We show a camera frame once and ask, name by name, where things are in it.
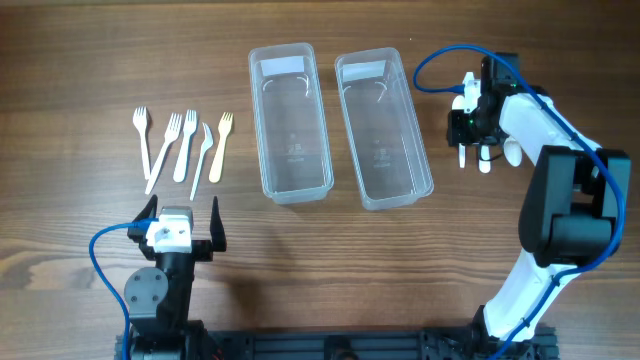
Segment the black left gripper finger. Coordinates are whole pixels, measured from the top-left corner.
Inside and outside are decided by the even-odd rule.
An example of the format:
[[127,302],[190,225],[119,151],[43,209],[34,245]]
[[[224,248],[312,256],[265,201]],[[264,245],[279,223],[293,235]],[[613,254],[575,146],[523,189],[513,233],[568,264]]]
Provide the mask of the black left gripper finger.
[[156,195],[152,195],[144,208],[134,218],[134,222],[151,222],[152,220],[156,219],[157,205],[158,197]]
[[213,252],[225,252],[227,250],[227,240],[224,226],[219,213],[218,197],[215,196],[212,203],[210,218],[210,235]]

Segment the thick-handled white plastic spoon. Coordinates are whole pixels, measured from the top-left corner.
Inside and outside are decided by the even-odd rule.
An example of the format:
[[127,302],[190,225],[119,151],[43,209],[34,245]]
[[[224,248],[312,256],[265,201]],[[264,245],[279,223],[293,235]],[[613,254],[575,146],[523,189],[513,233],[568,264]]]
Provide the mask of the thick-handled white plastic spoon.
[[478,154],[478,168],[481,173],[487,174],[491,171],[491,155],[488,145],[481,145]]

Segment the broad white plastic spoon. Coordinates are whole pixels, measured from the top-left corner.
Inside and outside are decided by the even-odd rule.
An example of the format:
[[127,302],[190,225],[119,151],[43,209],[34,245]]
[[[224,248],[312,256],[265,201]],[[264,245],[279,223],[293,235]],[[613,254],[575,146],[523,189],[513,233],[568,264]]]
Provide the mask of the broad white plastic spoon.
[[522,163],[522,148],[513,137],[508,137],[503,144],[503,153],[507,162],[513,167],[519,167]]

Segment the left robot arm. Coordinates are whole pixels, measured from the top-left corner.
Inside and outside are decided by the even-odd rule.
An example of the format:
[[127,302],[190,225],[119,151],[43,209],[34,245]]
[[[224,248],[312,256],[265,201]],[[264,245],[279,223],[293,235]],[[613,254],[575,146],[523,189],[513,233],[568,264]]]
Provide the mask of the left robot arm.
[[227,249],[217,199],[212,202],[210,237],[196,240],[189,207],[158,207],[152,196],[127,231],[144,257],[155,263],[134,272],[125,284],[128,327],[116,338],[116,359],[222,359],[222,348],[204,323],[189,318],[195,264]]

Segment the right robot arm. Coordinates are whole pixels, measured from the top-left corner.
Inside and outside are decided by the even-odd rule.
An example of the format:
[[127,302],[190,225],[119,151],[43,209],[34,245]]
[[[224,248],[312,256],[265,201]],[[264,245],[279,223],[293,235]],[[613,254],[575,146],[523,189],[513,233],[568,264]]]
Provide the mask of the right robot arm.
[[625,152],[582,136],[518,69],[515,54],[486,55],[479,78],[466,74],[448,117],[449,145],[477,146],[481,169],[492,146],[512,166],[528,157],[535,167],[518,222],[520,255],[469,330],[467,353],[489,358],[531,340],[561,290],[617,251],[631,173]]

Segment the thin-handled white plastic spoon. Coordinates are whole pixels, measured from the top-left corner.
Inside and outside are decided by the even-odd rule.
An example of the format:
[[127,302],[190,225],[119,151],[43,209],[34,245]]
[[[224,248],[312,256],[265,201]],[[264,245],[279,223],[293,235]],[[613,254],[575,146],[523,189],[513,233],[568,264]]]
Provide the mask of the thin-handled white plastic spoon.
[[466,146],[464,144],[458,144],[458,161],[461,169],[466,165]]

